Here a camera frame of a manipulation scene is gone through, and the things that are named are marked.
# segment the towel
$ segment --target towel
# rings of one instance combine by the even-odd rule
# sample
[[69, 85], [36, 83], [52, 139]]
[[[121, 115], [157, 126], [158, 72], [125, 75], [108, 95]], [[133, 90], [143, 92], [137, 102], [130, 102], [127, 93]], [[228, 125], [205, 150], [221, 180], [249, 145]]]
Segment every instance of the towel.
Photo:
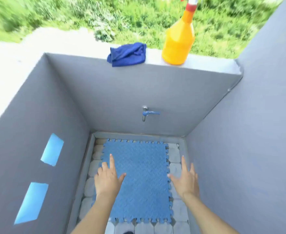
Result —
[[146, 44], [134, 43], [125, 44], [118, 48], [110, 48], [107, 61], [112, 67], [136, 65], [145, 62]]

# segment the blue light patch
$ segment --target blue light patch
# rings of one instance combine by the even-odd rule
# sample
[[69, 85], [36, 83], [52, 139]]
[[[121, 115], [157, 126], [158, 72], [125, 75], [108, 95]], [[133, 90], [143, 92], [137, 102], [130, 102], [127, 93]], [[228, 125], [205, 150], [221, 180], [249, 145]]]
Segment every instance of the blue light patch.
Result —
[[36, 220], [39, 216], [48, 184], [31, 182], [14, 224]]
[[54, 133], [51, 134], [49, 141], [43, 151], [41, 161], [51, 166], [56, 165], [60, 151], [62, 150], [64, 141]]

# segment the blue object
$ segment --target blue object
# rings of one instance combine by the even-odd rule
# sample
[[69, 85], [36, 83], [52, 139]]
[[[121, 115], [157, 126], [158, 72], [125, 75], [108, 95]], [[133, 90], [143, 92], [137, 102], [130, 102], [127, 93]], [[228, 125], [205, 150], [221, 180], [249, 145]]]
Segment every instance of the blue object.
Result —
[[52, 133], [43, 151], [41, 161], [51, 166], [55, 166], [63, 148], [63, 144], [64, 141]]
[[154, 111], [143, 111], [143, 116], [148, 116], [149, 114], [156, 114], [156, 115], [160, 115], [160, 112], [154, 112]]
[[107, 61], [112, 67], [136, 65], [145, 62], [146, 44], [134, 43], [125, 44], [118, 48], [110, 48]]
[[31, 182], [14, 224], [36, 220], [39, 216], [48, 184]]
[[110, 217], [118, 218], [127, 222], [137, 218], [137, 222], [143, 218], [144, 222], [153, 222], [164, 219], [171, 222], [170, 215], [173, 214], [169, 201], [170, 179], [169, 163], [167, 159], [167, 144], [157, 142], [146, 143], [127, 142], [121, 140], [108, 140], [104, 144], [102, 161], [109, 165], [109, 155], [113, 154], [118, 177], [122, 173], [127, 173], [120, 192], [111, 210]]

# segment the yellow bottle body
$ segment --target yellow bottle body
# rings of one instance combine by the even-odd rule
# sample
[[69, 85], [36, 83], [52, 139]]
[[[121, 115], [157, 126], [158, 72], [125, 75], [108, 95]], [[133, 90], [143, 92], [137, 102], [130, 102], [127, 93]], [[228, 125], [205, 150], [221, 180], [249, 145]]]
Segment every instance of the yellow bottle body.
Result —
[[191, 50], [195, 41], [193, 14], [194, 12], [185, 10], [182, 18], [166, 31], [167, 36], [161, 56], [169, 64], [183, 64]]

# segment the mat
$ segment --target mat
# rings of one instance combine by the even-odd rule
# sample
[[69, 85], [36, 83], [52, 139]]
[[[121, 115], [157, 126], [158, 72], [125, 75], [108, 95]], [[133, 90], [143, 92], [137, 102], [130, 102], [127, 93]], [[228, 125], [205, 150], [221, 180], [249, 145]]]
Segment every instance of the mat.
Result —
[[171, 222], [170, 180], [167, 144], [108, 139], [104, 144], [103, 162], [109, 165], [114, 156], [118, 177], [127, 173], [110, 213], [112, 219], [131, 222]]

